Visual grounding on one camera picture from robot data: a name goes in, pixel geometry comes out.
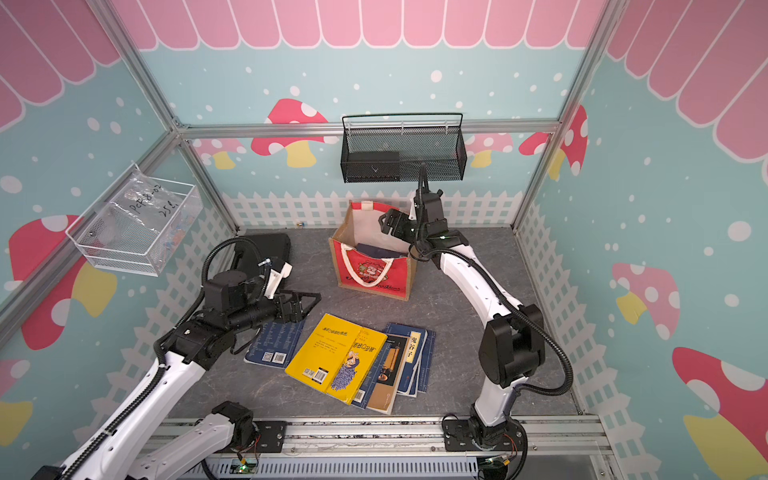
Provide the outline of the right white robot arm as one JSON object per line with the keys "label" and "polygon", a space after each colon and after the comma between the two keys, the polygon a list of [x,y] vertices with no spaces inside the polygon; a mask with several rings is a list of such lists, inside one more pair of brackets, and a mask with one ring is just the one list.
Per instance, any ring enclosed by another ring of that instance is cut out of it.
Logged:
{"label": "right white robot arm", "polygon": [[449,227],[442,195],[430,189],[427,167],[422,165],[411,212],[391,209],[380,217],[379,225],[383,233],[406,242],[413,259],[431,261],[449,277],[482,322],[478,359],[484,383],[468,417],[444,417],[445,447],[524,453],[526,432],[511,415],[514,403],[524,391],[547,397],[569,393],[572,363],[546,331],[539,307],[525,305],[503,289],[467,238]]}

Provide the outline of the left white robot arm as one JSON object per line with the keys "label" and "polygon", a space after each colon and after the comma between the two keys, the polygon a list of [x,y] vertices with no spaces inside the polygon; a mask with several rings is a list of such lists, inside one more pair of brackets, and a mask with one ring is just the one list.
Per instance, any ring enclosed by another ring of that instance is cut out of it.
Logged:
{"label": "left white robot arm", "polygon": [[255,452],[264,435],[253,413],[232,401],[212,409],[186,433],[149,454],[142,450],[181,397],[225,353],[237,354],[237,337],[270,323],[298,323],[319,303],[318,293],[285,290],[292,270],[284,233],[227,239],[203,262],[201,289],[177,324],[153,344],[155,360],[106,423],[57,466],[37,479],[177,479],[221,450]]}

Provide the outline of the red canvas tote bag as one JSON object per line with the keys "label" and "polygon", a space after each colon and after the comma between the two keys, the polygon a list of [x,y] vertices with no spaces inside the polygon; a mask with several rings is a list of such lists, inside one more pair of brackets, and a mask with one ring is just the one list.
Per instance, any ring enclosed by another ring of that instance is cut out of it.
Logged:
{"label": "red canvas tote bag", "polygon": [[329,239],[338,285],[407,301],[416,273],[409,244],[381,231],[379,219],[393,207],[352,200],[341,226]]}

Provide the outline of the black wolf cover book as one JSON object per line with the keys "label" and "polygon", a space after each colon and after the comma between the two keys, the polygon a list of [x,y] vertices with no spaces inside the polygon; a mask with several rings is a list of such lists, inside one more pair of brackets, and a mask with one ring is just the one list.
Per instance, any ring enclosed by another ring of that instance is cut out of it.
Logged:
{"label": "black wolf cover book", "polygon": [[396,259],[403,256],[402,252],[377,247],[369,244],[358,243],[355,246],[357,252],[372,259]]}

